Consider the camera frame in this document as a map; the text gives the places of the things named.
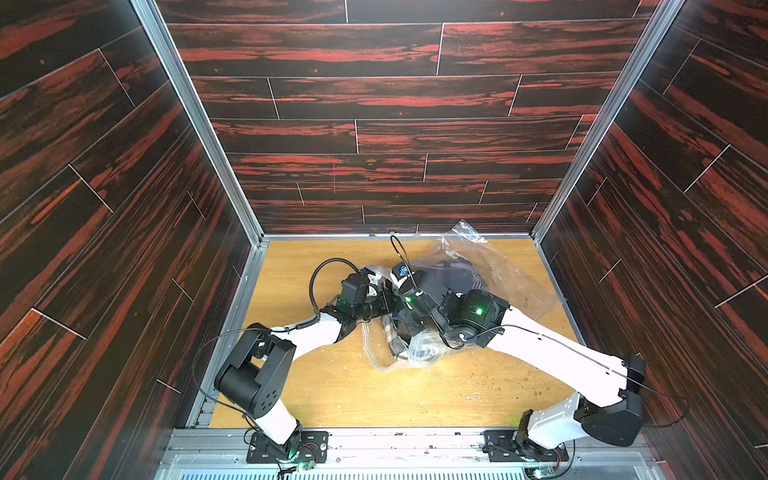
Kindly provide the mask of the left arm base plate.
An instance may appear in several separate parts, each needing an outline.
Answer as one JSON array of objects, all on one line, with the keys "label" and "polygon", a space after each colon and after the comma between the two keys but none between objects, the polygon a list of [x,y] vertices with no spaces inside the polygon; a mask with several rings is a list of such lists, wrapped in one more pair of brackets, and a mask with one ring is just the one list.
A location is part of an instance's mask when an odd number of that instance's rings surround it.
[{"label": "left arm base plate", "polygon": [[312,468],[326,462],[329,433],[321,430],[296,431],[278,444],[263,432],[256,431],[248,443],[247,464],[288,463]]}]

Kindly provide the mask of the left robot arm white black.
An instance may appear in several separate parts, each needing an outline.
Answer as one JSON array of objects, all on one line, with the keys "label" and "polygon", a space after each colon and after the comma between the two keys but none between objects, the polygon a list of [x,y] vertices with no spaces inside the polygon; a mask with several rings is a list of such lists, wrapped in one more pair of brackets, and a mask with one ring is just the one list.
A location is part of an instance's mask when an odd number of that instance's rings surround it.
[{"label": "left robot arm white black", "polygon": [[216,374],[214,387],[252,419],[268,444],[289,456],[298,448],[300,422],[281,395],[294,360],[346,339],[359,324],[395,306],[389,274],[364,267],[341,282],[340,295],[315,316],[281,329],[250,325]]}]

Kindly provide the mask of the clear plastic vacuum bag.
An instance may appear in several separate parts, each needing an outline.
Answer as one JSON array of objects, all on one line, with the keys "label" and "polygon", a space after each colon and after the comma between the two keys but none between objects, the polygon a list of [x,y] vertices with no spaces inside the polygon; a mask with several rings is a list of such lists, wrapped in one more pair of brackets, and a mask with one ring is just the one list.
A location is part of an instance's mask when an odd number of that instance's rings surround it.
[{"label": "clear plastic vacuum bag", "polygon": [[437,288],[421,285],[440,303],[433,309],[436,324],[456,349],[447,348],[438,338],[437,329],[428,326],[409,347],[409,359],[395,359],[387,344],[381,318],[373,326],[363,329],[364,352],[370,364],[380,372],[404,368],[426,368],[445,357],[483,348],[501,333],[503,315],[508,307],[515,307],[528,317],[539,320],[559,306],[553,290],[543,286],[516,264],[495,249],[471,224],[459,221],[449,231],[438,236],[429,253],[419,259],[408,257],[397,237],[391,239],[400,258],[412,270],[421,266],[434,266],[443,260],[464,259],[471,262],[487,284],[486,290],[470,290],[465,294],[448,290],[437,296]]}]

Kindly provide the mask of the navy plaid scarf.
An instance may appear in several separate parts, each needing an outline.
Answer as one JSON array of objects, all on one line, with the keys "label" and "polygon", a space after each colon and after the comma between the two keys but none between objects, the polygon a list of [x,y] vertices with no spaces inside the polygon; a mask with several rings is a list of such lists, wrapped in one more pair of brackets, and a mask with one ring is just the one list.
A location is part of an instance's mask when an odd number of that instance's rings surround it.
[{"label": "navy plaid scarf", "polygon": [[446,288],[457,293],[487,289],[483,277],[464,259],[440,261],[432,266],[432,272]]}]

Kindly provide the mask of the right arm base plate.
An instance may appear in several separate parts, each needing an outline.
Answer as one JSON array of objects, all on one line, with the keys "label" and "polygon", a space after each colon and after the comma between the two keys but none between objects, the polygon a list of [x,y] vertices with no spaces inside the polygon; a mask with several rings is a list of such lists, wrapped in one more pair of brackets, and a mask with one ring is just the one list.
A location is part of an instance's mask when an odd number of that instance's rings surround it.
[{"label": "right arm base plate", "polygon": [[482,436],[482,451],[491,462],[561,463],[569,460],[569,453],[563,444],[546,449],[525,436],[518,438],[516,430],[490,429],[485,430]]}]

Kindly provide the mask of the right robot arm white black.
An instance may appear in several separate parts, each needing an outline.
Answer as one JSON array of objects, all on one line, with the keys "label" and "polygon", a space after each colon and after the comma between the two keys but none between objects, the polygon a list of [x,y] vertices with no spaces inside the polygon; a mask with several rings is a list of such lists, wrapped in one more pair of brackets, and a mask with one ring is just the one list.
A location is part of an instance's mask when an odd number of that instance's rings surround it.
[{"label": "right robot arm white black", "polygon": [[645,364],[639,357],[623,360],[587,348],[486,290],[457,293],[429,271],[399,264],[390,277],[402,317],[434,323],[444,347],[488,348],[573,389],[566,400],[523,415],[515,437],[518,448],[553,450],[584,437],[620,447],[635,441],[644,425],[640,388]]}]

